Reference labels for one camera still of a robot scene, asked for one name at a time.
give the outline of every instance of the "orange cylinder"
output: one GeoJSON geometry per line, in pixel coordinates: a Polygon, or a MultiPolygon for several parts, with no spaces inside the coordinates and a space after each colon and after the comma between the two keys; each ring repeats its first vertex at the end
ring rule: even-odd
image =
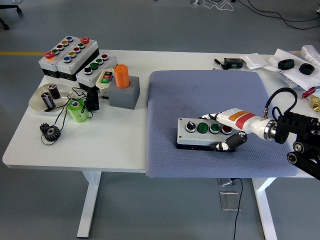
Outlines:
{"type": "Polygon", "coordinates": [[[129,87],[129,73],[128,67],[123,64],[119,64],[114,67],[114,77],[115,77],[115,84],[118,88],[125,89],[129,87]]]}

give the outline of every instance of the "brass fitting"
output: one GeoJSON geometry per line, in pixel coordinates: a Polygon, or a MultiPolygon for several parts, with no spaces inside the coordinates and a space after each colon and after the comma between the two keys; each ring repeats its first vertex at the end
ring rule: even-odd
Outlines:
{"type": "Polygon", "coordinates": [[[320,98],[315,96],[315,95],[311,95],[311,104],[312,104],[312,109],[315,110],[316,112],[320,111],[320,98]]]}

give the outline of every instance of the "table leg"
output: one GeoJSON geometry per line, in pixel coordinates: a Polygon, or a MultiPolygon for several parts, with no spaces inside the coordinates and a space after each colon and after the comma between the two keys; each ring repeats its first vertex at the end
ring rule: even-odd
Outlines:
{"type": "Polygon", "coordinates": [[[83,171],[82,173],[89,182],[89,185],[85,196],[77,238],[88,238],[99,190],[101,171],[83,171]]]}
{"type": "Polygon", "coordinates": [[[275,180],[275,177],[252,178],[256,202],[258,205],[265,240],[277,240],[274,222],[272,220],[266,188],[275,180]]]}

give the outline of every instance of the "red label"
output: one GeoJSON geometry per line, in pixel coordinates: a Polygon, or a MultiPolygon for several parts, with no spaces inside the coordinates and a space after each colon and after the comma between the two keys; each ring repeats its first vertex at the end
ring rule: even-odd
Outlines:
{"type": "Polygon", "coordinates": [[[243,115],[242,117],[240,117],[240,118],[236,121],[235,125],[236,125],[238,128],[243,129],[245,122],[246,122],[248,119],[250,119],[250,118],[252,118],[252,117],[254,117],[254,116],[256,116],[256,115],[253,114],[253,113],[251,113],[251,112],[248,112],[247,114],[245,114],[245,115],[243,115]]]}

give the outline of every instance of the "gray fabric pad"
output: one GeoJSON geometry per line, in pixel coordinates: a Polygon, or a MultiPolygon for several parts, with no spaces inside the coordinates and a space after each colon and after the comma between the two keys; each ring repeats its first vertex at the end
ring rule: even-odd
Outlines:
{"type": "Polygon", "coordinates": [[[289,144],[248,134],[235,152],[177,149],[178,118],[232,108],[261,116],[269,96],[255,72],[169,70],[150,75],[146,175],[150,178],[265,178],[294,176],[289,144]]]}

